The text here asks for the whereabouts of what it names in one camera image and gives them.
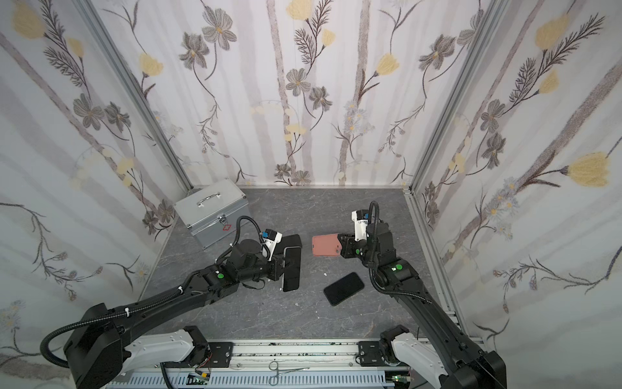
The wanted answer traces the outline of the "black phone with silver edge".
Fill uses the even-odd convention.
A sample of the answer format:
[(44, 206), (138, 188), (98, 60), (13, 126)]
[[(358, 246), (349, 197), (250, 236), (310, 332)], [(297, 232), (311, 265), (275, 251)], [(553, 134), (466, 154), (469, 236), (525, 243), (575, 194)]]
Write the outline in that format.
[(283, 291), (292, 292), (300, 287), (302, 242), (298, 234), (286, 236), (283, 257)]

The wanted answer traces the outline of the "pink phone case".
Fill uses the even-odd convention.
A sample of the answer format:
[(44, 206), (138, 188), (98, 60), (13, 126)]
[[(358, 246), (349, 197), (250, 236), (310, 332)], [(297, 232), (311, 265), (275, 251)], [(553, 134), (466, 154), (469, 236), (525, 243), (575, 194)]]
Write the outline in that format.
[(316, 257), (340, 257), (342, 248), (337, 233), (312, 238), (312, 253)]

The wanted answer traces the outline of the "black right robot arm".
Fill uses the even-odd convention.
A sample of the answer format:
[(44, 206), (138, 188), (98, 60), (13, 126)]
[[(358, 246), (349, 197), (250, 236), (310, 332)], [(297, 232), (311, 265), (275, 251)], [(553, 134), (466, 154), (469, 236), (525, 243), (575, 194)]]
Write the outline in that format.
[(354, 232), (338, 236), (341, 256), (359, 259), (372, 287), (395, 299), (428, 339), (422, 344), (411, 332), (395, 329), (385, 342), (387, 362), (408, 365), (435, 388), (505, 388), (503, 359), (482, 350), (430, 296), (414, 267), (398, 257), (378, 203), (352, 212), (351, 219)]

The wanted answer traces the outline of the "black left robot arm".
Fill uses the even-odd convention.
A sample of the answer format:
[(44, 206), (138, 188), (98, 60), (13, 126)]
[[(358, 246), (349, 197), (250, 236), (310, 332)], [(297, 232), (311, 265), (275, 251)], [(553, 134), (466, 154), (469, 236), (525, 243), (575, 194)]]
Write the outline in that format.
[(174, 332), (169, 342), (149, 332), (177, 317), (223, 300), (240, 287), (283, 281), (283, 291), (299, 287), (301, 238), (257, 229), (255, 240), (236, 237), (214, 264), (191, 272), (175, 288), (129, 305), (89, 308), (78, 322), (60, 327), (40, 342), (46, 361), (68, 369), (77, 388), (102, 388), (116, 377), (146, 365), (200, 366), (210, 345), (196, 326)]

